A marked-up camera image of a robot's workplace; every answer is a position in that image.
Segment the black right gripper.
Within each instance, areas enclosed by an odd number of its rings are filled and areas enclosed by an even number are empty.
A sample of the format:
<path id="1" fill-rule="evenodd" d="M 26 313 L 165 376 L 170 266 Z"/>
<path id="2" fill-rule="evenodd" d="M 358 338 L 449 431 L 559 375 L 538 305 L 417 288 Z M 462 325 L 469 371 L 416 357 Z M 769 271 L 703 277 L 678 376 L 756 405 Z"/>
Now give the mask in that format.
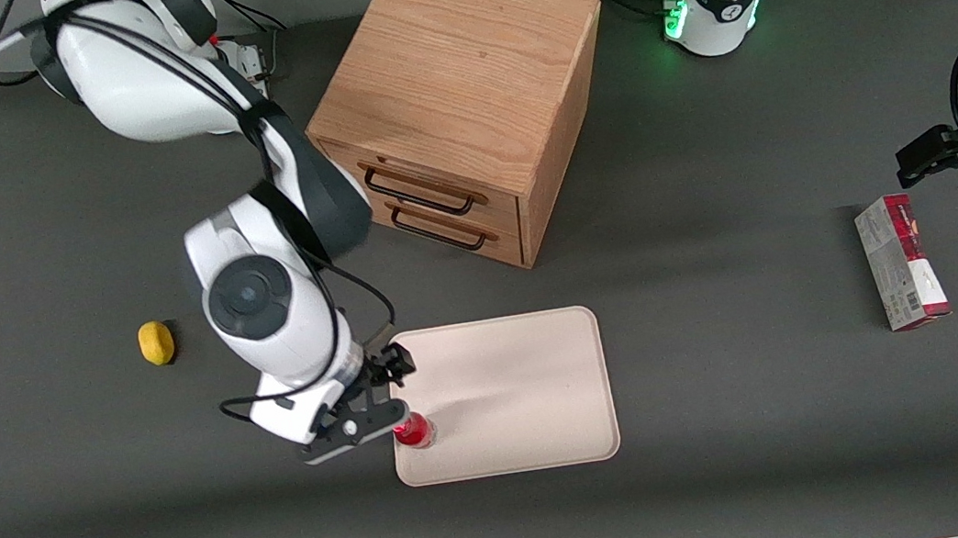
<path id="1" fill-rule="evenodd" d="M 392 432 L 409 418 L 412 410 L 403 400 L 389 399 L 386 386 L 403 387 L 406 376 L 415 374 L 413 354 L 391 342 L 366 357 L 357 378 L 344 388 L 336 406 L 321 417 L 311 443 L 300 445 L 302 463 L 315 466 L 327 462 Z"/>

